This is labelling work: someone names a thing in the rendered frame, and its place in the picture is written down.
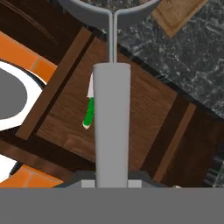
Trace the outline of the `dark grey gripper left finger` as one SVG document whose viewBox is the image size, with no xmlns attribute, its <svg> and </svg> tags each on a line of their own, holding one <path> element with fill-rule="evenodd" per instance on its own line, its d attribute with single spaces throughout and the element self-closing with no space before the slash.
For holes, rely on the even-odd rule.
<svg viewBox="0 0 224 224">
<path fill-rule="evenodd" d="M 56 188 L 95 188 L 95 171 L 77 171 L 69 180 Z"/>
</svg>

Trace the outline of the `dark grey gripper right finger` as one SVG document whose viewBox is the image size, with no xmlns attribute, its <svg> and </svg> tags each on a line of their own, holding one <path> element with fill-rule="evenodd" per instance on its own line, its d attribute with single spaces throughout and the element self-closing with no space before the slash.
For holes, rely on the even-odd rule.
<svg viewBox="0 0 224 224">
<path fill-rule="evenodd" d="M 130 171 L 128 175 L 128 188 L 152 188 L 162 187 L 164 184 L 155 182 L 148 174 L 147 171 Z"/>
</svg>

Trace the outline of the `grey peeler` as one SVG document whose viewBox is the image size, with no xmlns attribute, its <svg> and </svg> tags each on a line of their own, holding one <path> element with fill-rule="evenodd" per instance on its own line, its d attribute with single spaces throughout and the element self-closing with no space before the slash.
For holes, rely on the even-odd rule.
<svg viewBox="0 0 224 224">
<path fill-rule="evenodd" d="M 59 0 L 82 23 L 107 32 L 108 61 L 93 66 L 95 188 L 128 188 L 131 71 L 117 61 L 117 31 L 143 20 L 159 2 L 113 12 L 81 0 Z"/>
</svg>

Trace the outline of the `light wooden cutting board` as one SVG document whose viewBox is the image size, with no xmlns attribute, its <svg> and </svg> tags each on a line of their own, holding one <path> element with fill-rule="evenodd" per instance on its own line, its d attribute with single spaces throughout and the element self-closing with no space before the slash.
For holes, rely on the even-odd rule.
<svg viewBox="0 0 224 224">
<path fill-rule="evenodd" d="M 206 3 L 207 0 L 162 0 L 152 16 L 171 39 Z"/>
</svg>

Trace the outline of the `open wooden drawer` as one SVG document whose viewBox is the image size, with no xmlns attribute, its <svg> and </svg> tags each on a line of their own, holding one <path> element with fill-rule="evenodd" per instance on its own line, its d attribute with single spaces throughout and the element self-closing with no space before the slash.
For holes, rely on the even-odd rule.
<svg viewBox="0 0 224 224">
<path fill-rule="evenodd" d="M 62 179 L 94 169 L 95 132 L 81 121 L 91 67 L 105 50 L 80 29 L 24 125 L 0 133 L 0 151 Z M 200 186 L 210 161 L 203 114 L 138 64 L 131 69 L 129 168 L 168 186 Z"/>
</svg>

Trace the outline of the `white and grey round object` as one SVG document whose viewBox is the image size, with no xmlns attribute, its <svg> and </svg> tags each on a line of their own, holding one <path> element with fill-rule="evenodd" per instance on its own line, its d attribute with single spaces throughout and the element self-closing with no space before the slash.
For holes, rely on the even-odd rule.
<svg viewBox="0 0 224 224">
<path fill-rule="evenodd" d="M 20 126 L 45 86 L 35 73 L 0 59 L 0 131 Z"/>
</svg>

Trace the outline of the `dark wooden cupboard front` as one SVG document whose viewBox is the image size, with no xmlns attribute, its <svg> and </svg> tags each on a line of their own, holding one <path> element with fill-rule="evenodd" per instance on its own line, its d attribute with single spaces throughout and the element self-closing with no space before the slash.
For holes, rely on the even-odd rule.
<svg viewBox="0 0 224 224">
<path fill-rule="evenodd" d="M 0 31 L 55 65 L 82 26 L 56 0 L 0 0 Z"/>
</svg>

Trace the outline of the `green-handled knife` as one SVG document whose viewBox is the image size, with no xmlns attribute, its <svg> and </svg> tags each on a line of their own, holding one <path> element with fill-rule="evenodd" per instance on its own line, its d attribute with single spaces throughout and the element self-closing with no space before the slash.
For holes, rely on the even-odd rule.
<svg viewBox="0 0 224 224">
<path fill-rule="evenodd" d="M 91 126 L 91 123 L 93 121 L 93 117 L 95 114 L 95 98 L 94 98 L 94 79 L 93 75 L 90 75 L 90 81 L 88 85 L 88 91 L 87 91 L 87 98 L 88 98 L 88 105 L 87 105 L 87 113 L 85 115 L 85 118 L 82 122 L 82 126 L 85 129 L 88 129 Z"/>
</svg>

